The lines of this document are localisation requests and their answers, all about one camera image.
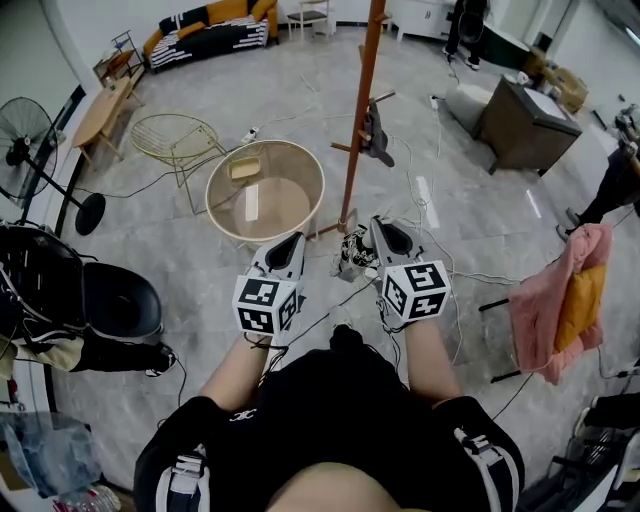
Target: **black shirt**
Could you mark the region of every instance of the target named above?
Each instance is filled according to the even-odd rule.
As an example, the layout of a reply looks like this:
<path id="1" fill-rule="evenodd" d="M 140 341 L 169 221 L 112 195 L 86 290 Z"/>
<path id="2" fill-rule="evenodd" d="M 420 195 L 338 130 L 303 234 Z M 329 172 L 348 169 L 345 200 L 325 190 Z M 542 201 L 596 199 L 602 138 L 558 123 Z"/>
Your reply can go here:
<path id="1" fill-rule="evenodd" d="M 265 510 L 290 478 L 321 462 L 362 470 L 403 508 L 483 510 L 484 487 L 453 437 L 456 426 L 471 436 L 483 433 L 511 453 L 522 489 L 517 447 L 473 398 L 432 411 L 366 346 L 314 350 L 269 375 L 242 411 L 226 413 L 206 397 L 176 411 L 136 464 L 136 507 L 155 510 L 162 471 L 202 443 L 211 471 L 211 510 Z M 452 492 L 460 486 L 464 492 Z"/>

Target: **sneaker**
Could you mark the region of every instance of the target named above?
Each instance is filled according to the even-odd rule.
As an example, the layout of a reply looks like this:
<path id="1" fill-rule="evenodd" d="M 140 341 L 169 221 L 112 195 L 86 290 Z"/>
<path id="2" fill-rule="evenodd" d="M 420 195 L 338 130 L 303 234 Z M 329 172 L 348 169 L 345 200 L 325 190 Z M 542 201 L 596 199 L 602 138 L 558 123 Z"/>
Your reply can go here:
<path id="1" fill-rule="evenodd" d="M 471 62 L 470 59 L 465 60 L 464 63 L 467 66 L 469 66 L 471 69 L 473 69 L 474 71 L 480 71 L 480 64 L 479 63 Z"/>
<path id="2" fill-rule="evenodd" d="M 569 235 L 571 234 L 564 226 L 561 226 L 560 224 L 556 226 L 556 233 L 558 233 L 558 236 L 562 238 L 563 242 L 569 240 Z"/>
<path id="3" fill-rule="evenodd" d="M 339 325 L 346 325 L 350 329 L 353 329 L 351 316 L 344 306 L 334 306 L 329 310 L 329 322 L 331 322 L 332 331 Z"/>
<path id="4" fill-rule="evenodd" d="M 584 424 L 584 420 L 587 417 L 587 414 L 589 414 L 589 411 L 591 410 L 591 407 L 587 407 L 585 409 L 582 410 L 582 412 L 580 413 L 580 416 L 578 416 L 578 421 L 576 421 L 576 425 L 575 427 L 573 427 L 573 435 L 574 437 L 583 437 L 583 434 L 587 428 L 587 426 Z"/>
<path id="5" fill-rule="evenodd" d="M 580 216 L 573 208 L 567 208 L 565 211 L 567 213 L 567 217 L 569 217 L 569 220 L 571 221 L 571 224 L 578 227 L 580 225 Z"/>
<path id="6" fill-rule="evenodd" d="M 442 53 L 447 58 L 447 60 L 453 60 L 455 55 L 453 53 L 449 53 L 446 46 L 442 47 Z"/>
<path id="7" fill-rule="evenodd" d="M 178 362 L 178 356 L 176 356 L 176 353 L 173 350 L 171 350 L 171 348 L 169 348 L 168 345 L 165 345 L 164 343 L 159 342 L 156 345 L 156 348 L 160 350 L 160 355 L 166 356 L 167 367 L 164 368 L 163 370 L 159 370 L 156 368 L 149 368 L 148 370 L 144 371 L 147 377 L 160 377 L 160 375 L 164 375 L 169 370 L 171 370 L 171 368 L 173 368 L 175 364 Z"/>

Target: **black and white marker cube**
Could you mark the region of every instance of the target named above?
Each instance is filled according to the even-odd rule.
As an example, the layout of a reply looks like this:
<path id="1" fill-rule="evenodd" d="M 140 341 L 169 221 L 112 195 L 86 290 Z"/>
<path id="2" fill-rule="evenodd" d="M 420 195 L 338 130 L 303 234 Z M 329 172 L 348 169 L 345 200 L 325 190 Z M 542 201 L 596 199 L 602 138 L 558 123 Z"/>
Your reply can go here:
<path id="1" fill-rule="evenodd" d="M 243 332 L 277 336 L 298 310 L 298 283 L 238 276 L 233 312 Z"/>
<path id="2" fill-rule="evenodd" d="M 440 316 L 451 292 L 441 261 L 387 267 L 382 296 L 405 322 Z"/>

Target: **marble floor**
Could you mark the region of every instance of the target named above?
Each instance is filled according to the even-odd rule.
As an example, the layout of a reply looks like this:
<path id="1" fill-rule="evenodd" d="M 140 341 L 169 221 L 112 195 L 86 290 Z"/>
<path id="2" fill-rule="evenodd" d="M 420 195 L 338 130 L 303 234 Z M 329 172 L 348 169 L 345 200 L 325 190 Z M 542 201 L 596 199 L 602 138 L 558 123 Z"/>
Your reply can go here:
<path id="1" fill-rule="evenodd" d="M 331 149 L 331 141 L 348 144 L 355 108 L 360 62 L 357 44 L 364 29 L 339 28 L 329 41 L 283 41 L 264 50 L 189 63 L 158 75 L 146 75 L 137 92 L 146 106 L 126 114 L 120 126 L 119 149 L 124 161 L 108 151 L 95 150 L 97 171 L 84 169 L 78 187 L 111 194 L 127 194 L 165 172 L 164 164 L 138 153 L 128 131 L 136 119 L 153 113 L 192 113 L 209 122 L 231 148 L 251 126 L 274 118 L 301 114 L 296 119 L 272 122 L 260 131 L 261 139 L 285 138 L 301 144 L 319 159 L 326 173 L 326 195 L 317 224 L 335 222 L 344 187 L 347 154 Z M 498 82 L 495 70 L 480 73 L 462 62 L 453 64 L 463 83 L 486 88 Z M 428 96 L 443 96 L 455 85 L 440 45 L 392 35 L 381 40 L 373 94 L 395 89 L 397 95 L 380 106 L 384 128 L 392 139 L 393 169 L 366 156 L 360 158 L 353 206 L 359 220 L 376 213 L 418 219 L 409 182 L 424 177 L 433 190 L 439 226 L 432 235 L 455 259 L 458 272 L 524 278 L 541 270 L 562 251 L 554 227 L 567 222 L 564 208 L 577 210 L 589 202 L 576 179 L 571 157 L 564 158 L 544 178 L 534 172 L 501 170 L 489 176 L 491 151 L 474 142 L 451 114 L 442 108 L 439 122 Z M 438 141 L 440 155 L 436 161 Z M 215 162 L 192 177 L 198 209 L 204 208 L 204 187 Z M 85 197 L 86 192 L 76 190 Z M 627 211 L 610 214 L 617 222 Z M 230 294 L 236 276 L 251 259 L 246 248 L 236 248 L 212 225 L 206 214 L 192 215 L 183 190 L 172 177 L 160 180 L 130 199 L 109 198 L 104 219 L 87 237 L 73 229 L 75 211 L 69 210 L 63 239 L 82 253 L 130 268 L 158 290 L 164 308 L 164 340 L 179 354 L 188 370 L 182 400 L 193 396 L 218 365 L 236 336 Z M 602 349 L 605 372 L 638 357 L 640 222 L 632 214 L 615 229 L 615 243 L 603 301 L 606 342 Z M 449 257 L 432 243 L 428 257 Z M 330 306 L 344 300 L 361 282 L 347 284 L 328 279 L 336 235 L 307 245 L 308 302 L 295 322 L 304 329 Z M 505 308 L 483 315 L 478 305 L 502 299 L 508 287 L 455 276 L 453 288 L 459 304 L 449 301 L 440 319 L 451 357 L 458 352 L 455 369 L 464 389 L 475 396 L 490 415 L 511 399 L 526 377 L 490 384 L 490 377 L 513 371 L 509 318 Z M 393 357 L 388 338 L 376 322 L 373 289 L 351 300 L 347 307 L 365 338 L 385 357 Z M 322 322 L 297 341 L 291 360 L 310 348 L 325 347 L 328 322 Z M 401 365 L 401 375 L 406 370 Z M 158 379 L 142 373 L 65 374 L 54 371 L 59 409 L 89 423 L 107 478 L 130 488 L 136 457 L 156 430 L 159 420 L 176 407 L 182 382 L 179 368 Z M 614 391 L 621 383 L 603 380 L 598 354 L 589 352 L 568 368 L 558 386 L 535 375 L 497 422 L 520 446 L 527 466 L 527 482 L 543 476 L 551 456 L 564 450 L 578 412 L 595 394 Z"/>

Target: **yellow cushion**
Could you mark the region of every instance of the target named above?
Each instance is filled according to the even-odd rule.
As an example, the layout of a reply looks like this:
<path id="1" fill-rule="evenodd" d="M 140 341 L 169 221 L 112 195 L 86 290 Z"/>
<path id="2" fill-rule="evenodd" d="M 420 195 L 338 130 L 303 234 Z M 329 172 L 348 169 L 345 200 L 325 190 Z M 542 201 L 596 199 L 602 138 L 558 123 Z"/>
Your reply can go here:
<path id="1" fill-rule="evenodd" d="M 571 276 L 560 310 L 556 352 L 562 352 L 598 319 L 607 267 L 599 265 Z"/>
<path id="2" fill-rule="evenodd" d="M 201 21 L 198 21 L 196 23 L 193 23 L 192 25 L 189 25 L 188 27 L 181 28 L 180 30 L 178 30 L 178 39 L 183 39 L 187 37 L 189 34 L 198 32 L 202 30 L 205 26 L 206 25 L 204 23 L 202 23 Z"/>
<path id="3" fill-rule="evenodd" d="M 267 11 L 276 5 L 276 2 L 277 0 L 258 0 L 256 5 L 253 6 L 253 9 L 251 9 L 253 19 L 261 21 L 267 14 Z"/>
<path id="4" fill-rule="evenodd" d="M 209 25 L 223 21 L 244 18 L 249 15 L 246 0 L 222 0 L 214 4 L 207 4 Z"/>

